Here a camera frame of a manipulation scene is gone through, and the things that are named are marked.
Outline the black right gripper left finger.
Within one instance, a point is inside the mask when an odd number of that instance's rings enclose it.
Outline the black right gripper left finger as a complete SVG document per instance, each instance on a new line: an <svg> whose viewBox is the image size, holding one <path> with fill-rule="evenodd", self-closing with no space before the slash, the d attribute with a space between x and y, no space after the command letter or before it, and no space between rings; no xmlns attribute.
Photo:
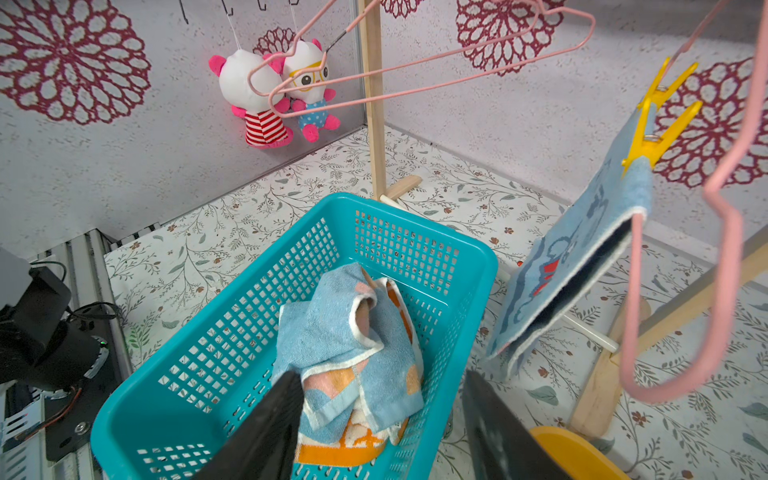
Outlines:
<svg viewBox="0 0 768 480"><path fill-rule="evenodd" d="M304 392L284 373L196 479L289 479L296 455Z"/></svg>

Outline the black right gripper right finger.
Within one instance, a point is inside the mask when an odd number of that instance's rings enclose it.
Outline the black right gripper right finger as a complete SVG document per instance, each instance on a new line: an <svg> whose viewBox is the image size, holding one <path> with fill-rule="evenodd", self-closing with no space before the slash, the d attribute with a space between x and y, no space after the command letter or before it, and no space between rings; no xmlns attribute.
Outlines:
<svg viewBox="0 0 768 480"><path fill-rule="evenodd" d="M462 405L477 479L569 477L476 371L466 372Z"/></svg>

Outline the white orange patterned towel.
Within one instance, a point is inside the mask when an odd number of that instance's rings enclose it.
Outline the white orange patterned towel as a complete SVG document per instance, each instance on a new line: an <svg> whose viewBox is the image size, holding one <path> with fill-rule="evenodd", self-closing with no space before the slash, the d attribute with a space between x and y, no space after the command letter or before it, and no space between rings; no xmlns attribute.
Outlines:
<svg viewBox="0 0 768 480"><path fill-rule="evenodd" d="M355 304L355 316L379 336L383 348L354 363L302 379L305 403L296 461L354 467L377 458L403 438L424 407L424 362L411 316L394 280L368 281L377 302Z"/></svg>

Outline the light blue patterned towel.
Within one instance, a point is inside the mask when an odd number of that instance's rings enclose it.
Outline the light blue patterned towel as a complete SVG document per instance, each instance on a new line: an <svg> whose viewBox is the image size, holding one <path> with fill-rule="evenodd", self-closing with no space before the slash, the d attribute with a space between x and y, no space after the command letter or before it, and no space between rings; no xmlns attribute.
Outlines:
<svg viewBox="0 0 768 480"><path fill-rule="evenodd" d="M363 298L377 302L370 279L376 280L360 264L343 265L321 277L310 300L281 307L273 380L292 371L302 384L304 377L336 362L354 363L383 348L379 336L355 316L355 304Z"/></svg>

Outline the blue bear towel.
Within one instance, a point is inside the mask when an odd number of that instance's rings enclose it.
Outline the blue bear towel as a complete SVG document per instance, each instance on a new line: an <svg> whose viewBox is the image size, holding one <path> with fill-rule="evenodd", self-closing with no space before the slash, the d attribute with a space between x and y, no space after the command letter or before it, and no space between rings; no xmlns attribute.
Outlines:
<svg viewBox="0 0 768 480"><path fill-rule="evenodd" d="M507 283L488 340L485 370L497 381L517 374L535 342L612 266L631 241L634 215L652 206L652 172L645 158L624 167L637 131L649 135L657 108L638 108L613 140L581 196L540 239Z"/></svg>

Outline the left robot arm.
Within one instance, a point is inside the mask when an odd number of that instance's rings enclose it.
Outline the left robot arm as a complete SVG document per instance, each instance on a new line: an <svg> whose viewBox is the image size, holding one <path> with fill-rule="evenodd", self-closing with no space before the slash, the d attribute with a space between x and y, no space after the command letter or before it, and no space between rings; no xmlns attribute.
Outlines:
<svg viewBox="0 0 768 480"><path fill-rule="evenodd" d="M65 317L72 293L65 268L50 269L1 250L1 381L46 391L94 378L106 342Z"/></svg>

